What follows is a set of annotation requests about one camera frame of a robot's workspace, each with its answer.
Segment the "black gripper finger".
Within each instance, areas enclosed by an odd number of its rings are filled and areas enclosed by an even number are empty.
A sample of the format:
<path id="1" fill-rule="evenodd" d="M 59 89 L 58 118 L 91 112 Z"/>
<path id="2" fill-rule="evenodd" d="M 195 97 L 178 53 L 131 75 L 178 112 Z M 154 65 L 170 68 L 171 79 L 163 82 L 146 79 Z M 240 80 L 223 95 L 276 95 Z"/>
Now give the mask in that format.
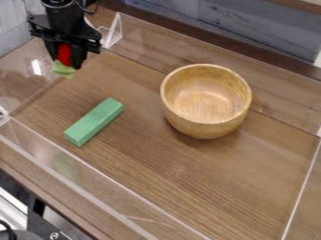
<path id="1" fill-rule="evenodd" d="M 87 47 L 84 45 L 72 45 L 71 47 L 71 66 L 75 69 L 80 69 L 83 62 L 87 60 Z"/>
<path id="2" fill-rule="evenodd" d="M 50 53 L 50 57 L 52 60 L 55 60 L 58 58 L 58 43 L 55 41 L 44 41 L 48 53 Z"/>

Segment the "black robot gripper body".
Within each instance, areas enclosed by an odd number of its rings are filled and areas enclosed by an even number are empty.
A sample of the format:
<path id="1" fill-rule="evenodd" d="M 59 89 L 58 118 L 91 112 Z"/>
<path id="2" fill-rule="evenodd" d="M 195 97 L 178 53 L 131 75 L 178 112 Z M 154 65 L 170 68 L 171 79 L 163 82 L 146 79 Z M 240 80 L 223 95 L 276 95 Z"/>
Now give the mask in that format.
<path id="1" fill-rule="evenodd" d="M 84 45 L 87 47 L 88 27 L 84 20 L 74 21 L 70 17 L 58 16 L 51 20 L 48 15 L 30 15 L 30 33 L 43 39 L 43 41 L 55 41 L 58 45 L 66 43 L 72 45 Z"/>

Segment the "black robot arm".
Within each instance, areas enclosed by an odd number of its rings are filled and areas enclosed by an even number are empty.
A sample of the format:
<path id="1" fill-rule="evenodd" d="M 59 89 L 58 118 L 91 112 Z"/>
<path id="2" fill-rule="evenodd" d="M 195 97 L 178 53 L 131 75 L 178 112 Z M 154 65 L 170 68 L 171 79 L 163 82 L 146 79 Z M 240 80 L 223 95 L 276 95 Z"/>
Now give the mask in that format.
<path id="1" fill-rule="evenodd" d="M 28 16 L 30 34 L 42 38 L 50 57 L 79 69 L 88 53 L 100 53 L 100 32 L 86 23 L 83 0 L 40 0 L 46 13 Z"/>

